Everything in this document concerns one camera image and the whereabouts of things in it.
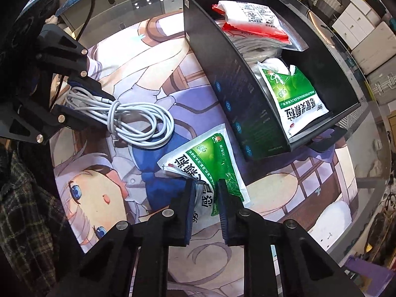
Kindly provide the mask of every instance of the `green and white medicine packet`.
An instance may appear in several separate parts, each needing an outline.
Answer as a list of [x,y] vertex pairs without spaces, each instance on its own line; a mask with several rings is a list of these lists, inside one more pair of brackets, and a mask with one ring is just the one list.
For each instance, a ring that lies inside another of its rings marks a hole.
[[290,75],[285,75],[264,63],[257,65],[275,101],[288,138],[329,112],[310,81],[296,66],[291,65]]
[[164,171],[186,178],[196,178],[209,185],[199,187],[195,197],[193,234],[218,223],[215,202],[217,181],[224,178],[228,192],[239,196],[244,206],[249,202],[246,186],[236,166],[225,124],[221,124],[164,155],[158,162]]

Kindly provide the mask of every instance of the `blue eye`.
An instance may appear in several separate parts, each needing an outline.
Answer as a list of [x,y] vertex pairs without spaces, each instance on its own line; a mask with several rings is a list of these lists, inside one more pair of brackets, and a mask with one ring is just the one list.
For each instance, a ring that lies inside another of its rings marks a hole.
[[106,234],[106,229],[102,226],[96,228],[96,236],[100,239]]
[[80,187],[78,185],[73,185],[70,188],[70,193],[71,193],[73,199],[76,200],[76,201],[78,201],[81,198],[81,196],[82,196],[81,189],[80,189]]

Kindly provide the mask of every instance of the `drawer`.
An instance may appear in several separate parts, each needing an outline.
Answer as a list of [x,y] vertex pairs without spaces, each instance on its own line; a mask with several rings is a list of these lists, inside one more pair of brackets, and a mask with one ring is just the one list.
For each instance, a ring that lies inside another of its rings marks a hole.
[[338,19],[333,24],[333,28],[337,33],[344,39],[346,44],[353,49],[359,44],[359,41],[353,35],[353,33]]
[[371,31],[374,30],[374,26],[371,24],[371,22],[363,15],[363,13],[356,8],[352,3],[348,5],[348,7],[345,9],[347,14],[351,16],[353,20],[359,25],[359,27],[362,28],[362,30],[366,33],[369,34]]
[[350,0],[355,6],[363,12],[363,14],[368,14],[371,10],[371,6],[367,4],[367,2],[363,0]]
[[340,20],[347,27],[347,29],[352,32],[352,34],[359,42],[363,41],[363,39],[368,36],[368,34],[366,34],[363,29],[359,27],[357,22],[352,19],[348,13],[343,12],[338,20]]

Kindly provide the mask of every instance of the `white drawer cabinet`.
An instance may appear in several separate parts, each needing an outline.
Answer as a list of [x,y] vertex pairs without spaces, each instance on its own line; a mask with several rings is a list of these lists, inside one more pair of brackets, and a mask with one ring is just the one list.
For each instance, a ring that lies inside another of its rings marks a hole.
[[358,25],[359,27],[362,28],[362,30],[368,35],[371,31],[374,30],[376,25],[379,25],[381,22],[381,19],[377,14],[377,21],[375,24],[372,24],[360,11],[356,6],[354,6],[352,3],[348,5],[348,7],[345,9],[344,13],[346,15],[349,15]]
[[352,34],[352,32],[338,19],[336,22],[333,24],[334,30],[337,31],[337,33],[341,36],[341,38],[344,39],[346,44],[353,49],[359,44],[359,41],[356,39],[356,37]]
[[341,21],[349,31],[351,31],[357,41],[361,42],[364,38],[367,37],[368,33],[365,33],[363,29],[358,25],[357,21],[352,19],[352,17],[348,13],[344,12],[343,14],[341,14],[338,20]]

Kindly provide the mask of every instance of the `black cable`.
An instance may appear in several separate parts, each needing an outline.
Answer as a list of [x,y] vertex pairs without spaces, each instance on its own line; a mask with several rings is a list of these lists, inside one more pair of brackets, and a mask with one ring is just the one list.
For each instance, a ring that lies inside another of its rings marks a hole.
[[[80,39],[80,37],[81,37],[81,35],[83,34],[85,28],[87,27],[88,22],[90,21],[90,19],[91,19],[91,17],[92,17],[92,14],[93,14],[93,12],[94,12],[94,8],[95,8],[95,0],[91,0],[91,8],[90,8],[90,11],[88,12],[88,16],[87,16],[87,18],[86,18],[86,20],[85,20],[85,22],[84,22],[84,24],[83,24],[83,26],[82,26],[80,32],[78,33],[78,35],[77,35],[77,37],[76,37],[76,40],[77,40],[77,41]],[[62,75],[62,76],[61,76],[61,81],[59,82],[59,85],[58,85],[57,90],[56,90],[55,97],[53,98],[52,103],[51,103],[51,106],[49,107],[49,110],[50,110],[50,111],[51,111],[52,108],[54,107],[55,102],[56,102],[56,100],[57,100],[57,98],[58,98],[58,96],[59,96],[59,93],[61,92],[62,83],[63,83],[64,78],[65,78],[65,75]]]

